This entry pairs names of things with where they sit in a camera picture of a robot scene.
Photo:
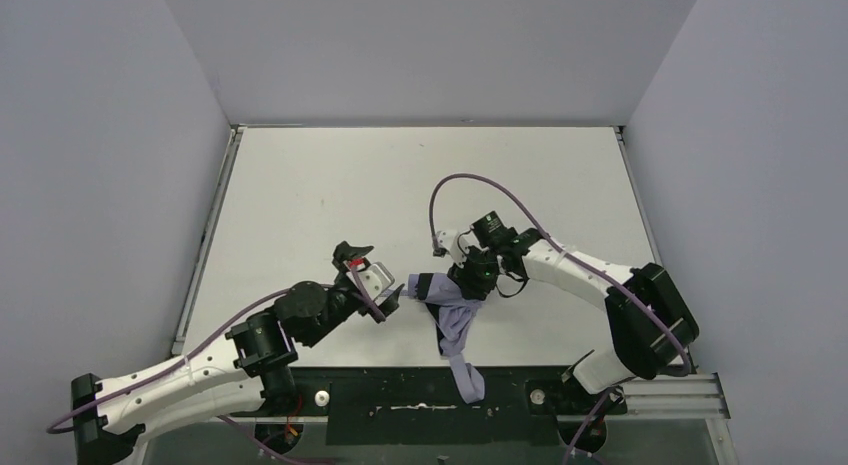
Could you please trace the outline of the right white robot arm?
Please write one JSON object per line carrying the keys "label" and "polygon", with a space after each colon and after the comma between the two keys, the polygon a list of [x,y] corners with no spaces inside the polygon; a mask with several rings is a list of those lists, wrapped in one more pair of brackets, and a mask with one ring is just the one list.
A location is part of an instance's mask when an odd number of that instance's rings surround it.
{"label": "right white robot arm", "polygon": [[633,378],[651,380],[690,368],[684,360],[700,327],[668,271],[649,262],[641,267],[597,259],[551,242],[536,228],[518,232],[490,212],[464,231],[439,230],[434,252],[449,256],[449,278],[463,297],[484,300],[508,276],[521,284],[545,283],[602,312],[611,343],[572,365],[575,379],[590,394]]}

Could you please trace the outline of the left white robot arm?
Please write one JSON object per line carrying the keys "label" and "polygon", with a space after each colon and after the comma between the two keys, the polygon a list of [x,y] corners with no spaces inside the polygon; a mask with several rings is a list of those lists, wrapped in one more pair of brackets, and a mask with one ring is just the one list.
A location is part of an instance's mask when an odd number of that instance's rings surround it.
{"label": "left white robot arm", "polygon": [[168,431],[219,415],[286,413],[300,393],[290,366],[353,315],[384,322],[404,293],[371,247],[340,242],[330,284],[301,281],[228,319],[195,349],[114,378],[71,383],[71,431],[80,464],[117,464]]}

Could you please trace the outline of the lavender folding umbrella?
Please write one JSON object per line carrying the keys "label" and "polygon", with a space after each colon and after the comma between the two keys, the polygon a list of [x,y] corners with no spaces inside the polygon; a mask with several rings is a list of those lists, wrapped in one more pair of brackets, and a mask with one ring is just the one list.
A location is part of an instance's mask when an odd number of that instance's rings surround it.
{"label": "lavender folding umbrella", "polygon": [[435,325],[439,353],[449,364],[460,398],[466,404],[482,401],[486,393],[484,377],[465,359],[464,350],[483,302],[464,298],[460,287],[443,273],[410,274],[405,285],[384,291],[381,297],[394,292],[426,307]]}

